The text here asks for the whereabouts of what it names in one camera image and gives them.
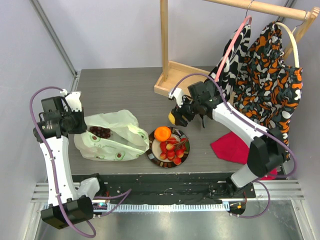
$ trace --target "red cherry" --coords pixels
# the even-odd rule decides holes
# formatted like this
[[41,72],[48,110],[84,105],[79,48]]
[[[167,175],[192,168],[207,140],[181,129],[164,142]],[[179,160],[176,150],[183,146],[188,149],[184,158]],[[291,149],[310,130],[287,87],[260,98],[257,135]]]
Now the red cherry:
[[160,149],[161,149],[161,151],[163,152],[163,153],[166,153],[168,150],[167,150],[167,148],[166,148],[166,146],[162,146],[162,147],[160,147]]
[[178,149],[177,151],[175,151],[175,155],[178,158],[182,158],[184,156],[184,150],[183,149]]
[[176,138],[174,136],[170,137],[167,140],[168,144],[176,144],[178,141],[176,140]]
[[173,159],[173,163],[174,163],[175,165],[180,165],[180,164],[181,164],[181,158],[176,156],[176,157]]
[[160,154],[160,159],[162,159],[162,160],[167,159],[167,154],[165,154],[164,152],[162,152],[162,153]]
[[169,150],[169,151],[171,151],[171,150],[175,149],[175,145],[173,145],[173,144],[171,144],[171,143],[168,143],[168,144],[166,145],[166,149]]
[[174,157],[175,157],[175,152],[172,151],[172,150],[171,150],[171,151],[167,151],[167,152],[166,152],[166,155],[167,155],[168,158],[171,159],[171,158],[174,158]]
[[162,142],[160,142],[160,148],[162,148],[162,147],[166,147],[167,146],[167,142],[166,141],[162,141]]

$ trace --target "red cloth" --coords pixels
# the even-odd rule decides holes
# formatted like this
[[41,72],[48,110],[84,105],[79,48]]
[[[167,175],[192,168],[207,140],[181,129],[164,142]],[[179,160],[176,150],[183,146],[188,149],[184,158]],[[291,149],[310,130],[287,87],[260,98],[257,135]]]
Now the red cloth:
[[[219,159],[243,165],[247,163],[249,147],[232,131],[211,143],[211,147]],[[276,175],[277,169],[273,169],[270,173]],[[274,176],[267,176],[263,177],[262,180],[275,178]]]

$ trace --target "wooden rod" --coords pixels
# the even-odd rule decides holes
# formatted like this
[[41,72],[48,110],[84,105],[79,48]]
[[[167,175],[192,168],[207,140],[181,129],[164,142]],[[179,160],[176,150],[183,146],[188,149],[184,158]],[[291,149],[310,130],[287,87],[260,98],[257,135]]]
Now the wooden rod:
[[236,8],[241,8],[241,9],[249,9],[250,11],[254,11],[254,12],[271,14],[271,15],[280,16],[283,18],[296,19],[300,21],[304,21],[305,18],[308,19],[310,16],[310,12],[308,12],[306,16],[306,11],[304,10],[273,5],[273,4],[259,2],[259,1],[253,1],[251,5],[250,5],[251,0],[205,0],[205,1],[228,5]]
[[[302,37],[306,34],[308,29],[311,27],[312,23],[318,17],[319,12],[320,12],[319,7],[312,8],[310,17],[306,21],[304,21],[303,24],[293,33],[296,43],[298,43],[302,39]],[[283,58],[287,59],[290,53],[292,52],[292,50],[293,50],[292,44],[291,42],[289,42],[288,46],[284,50]]]
[[168,0],[160,0],[161,18],[161,46],[162,46],[162,74],[163,81],[168,78],[169,59],[168,59]]

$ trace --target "hanger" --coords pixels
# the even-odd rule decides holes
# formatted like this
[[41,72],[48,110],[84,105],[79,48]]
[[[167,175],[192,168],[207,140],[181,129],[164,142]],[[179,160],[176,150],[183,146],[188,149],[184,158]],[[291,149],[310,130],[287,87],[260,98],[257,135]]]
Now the hanger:
[[215,75],[215,78],[214,78],[214,81],[215,81],[215,82],[218,82],[218,81],[219,81],[220,74],[221,74],[221,72],[222,72],[222,69],[224,68],[224,65],[225,65],[225,62],[226,62],[226,60],[227,60],[227,58],[228,58],[228,56],[229,56],[229,53],[231,52],[231,49],[234,47],[235,42],[236,42],[238,36],[240,35],[242,29],[244,29],[244,27],[245,27],[245,25],[247,24],[247,21],[248,21],[248,20],[249,20],[249,23],[248,23],[248,24],[251,25],[252,17],[249,15],[249,16],[247,16],[247,17],[243,20],[243,22],[241,23],[240,27],[238,28],[238,30],[236,31],[235,35],[233,36],[233,39],[232,39],[232,41],[230,42],[229,47],[227,48],[227,50],[226,50],[226,52],[225,52],[225,55],[224,55],[224,57],[223,57],[223,59],[222,59],[222,61],[221,61],[221,63],[223,63],[223,64],[220,64],[218,70],[216,71],[216,75]]
[[297,47],[297,42],[296,42],[296,39],[295,39],[293,33],[292,33],[291,30],[290,30],[286,25],[284,25],[282,22],[276,22],[275,24],[283,27],[283,28],[287,31],[287,33],[289,34],[290,41],[291,41],[291,44],[292,44],[292,49],[293,49],[294,65],[295,65],[296,68],[300,68],[300,65],[299,65],[298,47]]

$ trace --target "pink hanger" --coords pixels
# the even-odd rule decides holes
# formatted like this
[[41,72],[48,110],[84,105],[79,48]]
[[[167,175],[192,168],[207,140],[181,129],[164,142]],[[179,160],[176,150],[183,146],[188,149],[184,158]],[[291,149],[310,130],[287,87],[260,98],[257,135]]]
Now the pink hanger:
[[221,74],[221,72],[222,72],[222,68],[224,67],[224,65],[225,65],[225,63],[226,63],[226,61],[227,61],[227,58],[228,58],[228,56],[229,56],[229,53],[230,53],[231,49],[233,48],[233,46],[235,45],[235,42],[236,42],[238,36],[240,35],[242,29],[244,29],[244,27],[245,27],[245,25],[246,25],[246,23],[247,23],[248,20],[249,20],[249,25],[251,25],[252,17],[249,15],[249,16],[247,16],[247,17],[244,19],[243,23],[241,23],[241,25],[240,25],[240,27],[238,28],[238,30],[236,31],[236,33],[235,33],[232,41],[230,42],[229,47],[228,47],[228,49],[226,50],[225,55],[224,55],[224,57],[223,57],[223,59],[222,59],[222,62],[221,62],[221,64],[220,64],[219,68],[218,68],[218,71],[216,72],[216,75],[215,75],[215,78],[214,78],[214,81],[215,81],[215,82],[218,82],[218,81],[219,81],[219,76],[220,76],[220,74]]

